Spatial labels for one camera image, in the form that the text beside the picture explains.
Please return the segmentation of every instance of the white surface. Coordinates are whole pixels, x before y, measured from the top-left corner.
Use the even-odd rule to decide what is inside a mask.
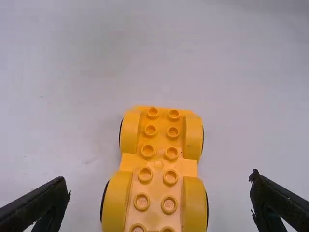
[[[305,0],[3,0],[0,205],[66,178],[61,231],[99,232],[122,113],[191,109],[210,232],[257,231],[253,168],[309,199]]]

